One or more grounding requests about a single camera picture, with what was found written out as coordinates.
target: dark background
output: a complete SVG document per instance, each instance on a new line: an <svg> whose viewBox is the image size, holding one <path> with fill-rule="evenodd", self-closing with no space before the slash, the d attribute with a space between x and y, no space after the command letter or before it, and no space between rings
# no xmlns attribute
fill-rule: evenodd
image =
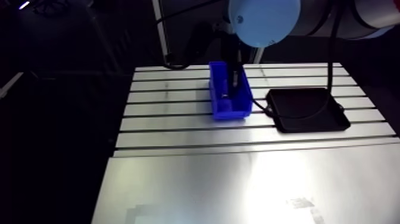
<svg viewBox="0 0 400 224"><path fill-rule="evenodd" d="M0 174L6 188L0 201L9 208L2 211L2 223L90 223L133 69L157 65L143 50L143 39L161 56L150 0L96 1L90 9L88 1L70 2L70 11L54 18L35 15L32 8L0 10L0 86L26 72L0 100ZM167 15L201 2L161 5ZM215 4L167 21L171 51L182 53L190 28L220 20L222 9ZM377 39L338 40L335 58L397 133L399 39L396 27ZM326 38L287 37L265 50L262 63L326 62L326 46ZM196 63L219 59L215 41Z"/></svg>

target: black plastic tray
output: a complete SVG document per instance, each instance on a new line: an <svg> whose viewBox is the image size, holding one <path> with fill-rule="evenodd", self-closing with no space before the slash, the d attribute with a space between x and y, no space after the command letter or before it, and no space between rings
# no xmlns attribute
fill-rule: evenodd
<svg viewBox="0 0 400 224"><path fill-rule="evenodd" d="M267 94L268 106L276 114L299 117L315 113L324 105L324 88L272 89ZM325 109L307 119L274 118L276 128L284 133L331 132L346 130L350 122L332 96Z"/></svg>

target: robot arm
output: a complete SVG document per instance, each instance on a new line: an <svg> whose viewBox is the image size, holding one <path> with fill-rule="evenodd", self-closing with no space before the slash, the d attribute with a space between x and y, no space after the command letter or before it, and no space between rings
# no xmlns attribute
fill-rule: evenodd
<svg viewBox="0 0 400 224"><path fill-rule="evenodd" d="M329 37L339 3L339 0L230 0L228 14L239 39L260 48L289 35ZM346 3L337 33L339 38L377 37L400 23L400 0Z"/></svg>

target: blue storage bin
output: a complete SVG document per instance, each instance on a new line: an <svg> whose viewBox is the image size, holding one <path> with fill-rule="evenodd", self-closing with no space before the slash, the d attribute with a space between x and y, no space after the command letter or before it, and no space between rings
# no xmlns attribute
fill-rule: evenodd
<svg viewBox="0 0 400 224"><path fill-rule="evenodd" d="M214 120L232 120L248 117L252 111L252 94L246 74L240 74L241 85L236 96L228 96L227 65L222 61L210 62L210 97Z"/></svg>

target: metal worktable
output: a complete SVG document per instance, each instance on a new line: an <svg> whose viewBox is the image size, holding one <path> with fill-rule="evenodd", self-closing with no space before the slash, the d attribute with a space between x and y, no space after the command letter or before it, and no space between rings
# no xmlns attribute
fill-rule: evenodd
<svg viewBox="0 0 400 224"><path fill-rule="evenodd" d="M326 84L326 64L245 69L262 104L270 88ZM257 107L216 123L209 75L136 70L93 224L400 222L400 139L340 64L344 132L279 133Z"/></svg>

